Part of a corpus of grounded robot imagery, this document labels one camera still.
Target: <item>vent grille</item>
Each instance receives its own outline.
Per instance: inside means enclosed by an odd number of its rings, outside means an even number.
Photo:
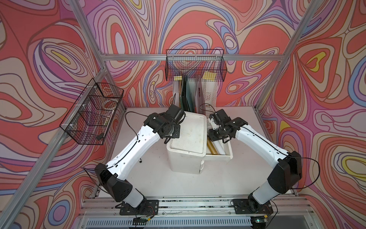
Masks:
[[[121,228],[132,226],[133,218],[90,218],[86,228]],[[172,226],[251,226],[250,217],[156,217],[145,227]]]

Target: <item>colorful swirl wallpaper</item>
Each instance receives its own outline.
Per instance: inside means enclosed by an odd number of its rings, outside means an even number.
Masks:
[[[156,54],[168,48],[223,48],[283,54],[308,0],[79,0],[102,53]],[[366,2],[324,0],[292,53],[261,115],[272,140],[317,159],[321,176],[300,191],[324,228],[366,228]],[[276,61],[227,61],[217,106],[254,106]],[[164,61],[110,61],[128,107],[165,107],[172,84]],[[46,148],[99,66],[68,0],[0,0],[0,210]],[[14,228],[75,225],[94,185],[81,167],[105,160],[103,146],[68,138]],[[304,160],[310,184],[318,174]]]
[[[228,54],[282,54],[305,1],[88,0],[82,6],[102,53],[165,54],[166,49],[222,48]],[[277,62],[227,61],[217,106],[253,106]],[[110,61],[128,107],[166,107],[172,83],[165,61]]]
[[[324,228],[366,228],[365,69],[366,2],[325,0],[260,107],[275,143],[319,161],[299,193]]]
[[[0,1],[0,211],[99,69],[65,1]],[[120,116],[103,146],[66,139],[12,228],[72,225]]]

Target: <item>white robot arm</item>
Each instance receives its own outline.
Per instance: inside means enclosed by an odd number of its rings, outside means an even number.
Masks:
[[[225,143],[231,138],[236,138],[252,148],[273,168],[267,181],[248,197],[248,208],[252,212],[257,212],[263,204],[278,194],[285,194],[301,179],[301,156],[296,151],[289,153],[278,147],[241,118],[231,120],[223,109],[209,118],[213,127],[209,130],[211,141],[222,140]]]
[[[144,196],[133,189],[126,178],[138,159],[159,138],[179,138],[180,121],[184,111],[171,105],[167,112],[153,113],[145,120],[137,136],[106,165],[99,163],[95,172],[101,185],[117,201],[124,201],[136,212],[145,208]],[[224,110],[210,115],[212,129],[208,131],[211,141],[229,141],[237,138],[261,155],[273,168],[267,181],[248,197],[248,209],[258,212],[263,204],[278,194],[286,193],[301,179],[301,158],[297,152],[289,153],[257,133],[241,118],[231,120]]]
[[[117,202],[128,203],[137,208],[136,212],[144,210],[144,196],[126,178],[138,159],[160,138],[179,138],[183,115],[184,111],[175,105],[166,112],[150,114],[136,137],[117,156],[106,165],[99,163],[95,167],[100,184]]]

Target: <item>wire mesh basket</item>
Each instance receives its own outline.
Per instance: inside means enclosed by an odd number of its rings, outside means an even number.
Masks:
[[[60,127],[67,125],[62,129],[80,145],[102,145],[122,97],[123,89],[94,82],[75,116],[63,124],[65,117]]]
[[[166,53],[167,81],[225,80],[227,67],[222,49],[167,49]]]

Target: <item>white plastic bin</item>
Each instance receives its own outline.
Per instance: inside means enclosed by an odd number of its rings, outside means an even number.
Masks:
[[[212,155],[210,149],[207,147],[205,160],[223,160],[229,162],[232,159],[233,156],[230,141],[225,144],[223,144],[222,140],[219,140],[219,142],[221,147],[224,149],[226,155]]]
[[[174,172],[200,174],[207,149],[206,116],[186,112],[179,138],[167,143],[170,168]]]

